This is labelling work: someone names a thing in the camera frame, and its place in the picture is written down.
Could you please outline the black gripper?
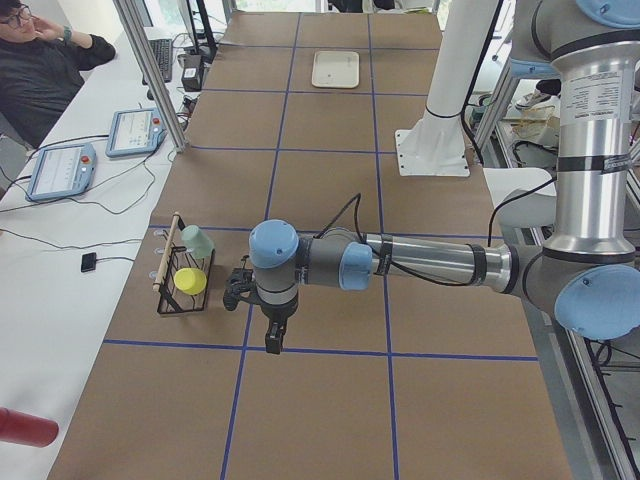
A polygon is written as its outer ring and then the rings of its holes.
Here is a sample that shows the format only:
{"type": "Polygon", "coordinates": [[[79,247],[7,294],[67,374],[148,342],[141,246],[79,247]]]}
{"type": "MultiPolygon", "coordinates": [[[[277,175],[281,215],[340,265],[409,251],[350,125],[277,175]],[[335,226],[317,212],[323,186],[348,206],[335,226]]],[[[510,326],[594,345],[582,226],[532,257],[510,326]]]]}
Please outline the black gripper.
{"type": "Polygon", "coordinates": [[[269,319],[269,326],[265,334],[267,353],[279,355],[282,352],[282,340],[286,335],[288,319],[296,313],[297,308],[297,298],[281,305],[262,303],[261,311],[269,319]]]}

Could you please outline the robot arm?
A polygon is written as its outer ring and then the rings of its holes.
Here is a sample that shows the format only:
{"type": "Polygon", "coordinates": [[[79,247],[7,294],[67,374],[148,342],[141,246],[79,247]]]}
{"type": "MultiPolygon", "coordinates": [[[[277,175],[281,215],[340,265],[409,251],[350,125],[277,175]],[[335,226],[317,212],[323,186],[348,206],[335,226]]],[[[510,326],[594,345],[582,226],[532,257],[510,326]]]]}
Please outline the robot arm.
{"type": "Polygon", "coordinates": [[[539,247],[490,247],[344,229],[301,236],[282,220],[265,221],[250,234],[249,257],[269,353],[282,349],[300,285],[363,290],[373,276],[397,273],[521,297],[592,340],[638,326],[639,273],[623,227],[639,5],[521,1],[512,57],[549,62],[561,78],[552,236],[539,247]]]}

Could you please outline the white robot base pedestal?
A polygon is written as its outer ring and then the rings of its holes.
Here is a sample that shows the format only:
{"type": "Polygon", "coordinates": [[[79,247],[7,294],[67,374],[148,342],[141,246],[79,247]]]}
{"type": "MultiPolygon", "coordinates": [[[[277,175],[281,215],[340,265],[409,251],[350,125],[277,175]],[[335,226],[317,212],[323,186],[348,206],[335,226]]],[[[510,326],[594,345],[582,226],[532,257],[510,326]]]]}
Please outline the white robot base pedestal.
{"type": "Polygon", "coordinates": [[[424,115],[395,132],[402,176],[467,177],[461,114],[502,9],[499,0],[450,4],[424,115]]]}

